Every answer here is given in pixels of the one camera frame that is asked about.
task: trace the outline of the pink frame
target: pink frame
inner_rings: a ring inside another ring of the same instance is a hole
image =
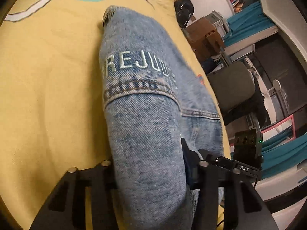
[[[267,128],[267,129],[265,129],[265,130],[263,130],[261,133],[262,133],[262,134],[263,134],[263,133],[266,133],[266,132],[268,132],[269,130],[272,130],[272,129],[274,129],[275,127],[281,125],[282,123],[288,121],[289,119],[291,119],[291,121],[292,121],[292,132],[293,132],[293,137],[290,139],[290,141],[291,141],[291,140],[293,140],[293,139],[296,138],[293,114],[290,115],[289,117],[286,117],[285,119],[281,120],[280,122],[278,122],[278,123],[272,125],[271,127]]]

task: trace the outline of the black bag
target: black bag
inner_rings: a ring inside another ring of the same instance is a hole
[[[176,18],[181,28],[186,28],[188,21],[193,16],[194,6],[190,0],[179,0],[174,2]]]

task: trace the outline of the denim jacket sleeve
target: denim jacket sleeve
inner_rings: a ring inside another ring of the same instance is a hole
[[[186,186],[180,136],[222,154],[216,108],[155,20],[110,7],[103,23],[103,108],[125,223],[190,229],[197,192]]]

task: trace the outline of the teal curtain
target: teal curtain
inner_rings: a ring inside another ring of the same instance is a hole
[[[273,147],[279,145],[282,141],[286,140],[287,137],[291,137],[293,134],[292,132],[292,125],[283,130],[282,132],[278,133],[274,137],[266,140],[263,142],[262,145],[262,152],[272,149]]]
[[[259,1],[233,15],[227,22],[230,31],[224,36],[226,47],[275,25],[263,14]]]
[[[291,142],[262,149],[264,162],[262,164],[262,178],[268,178],[283,172],[307,159],[307,135],[303,135]]]

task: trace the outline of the white wall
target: white wall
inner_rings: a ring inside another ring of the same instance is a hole
[[[229,18],[234,14],[227,0],[191,0],[191,1],[194,5],[194,16],[196,17],[196,19],[199,19],[203,16],[207,16],[213,10],[221,13],[224,18]]]

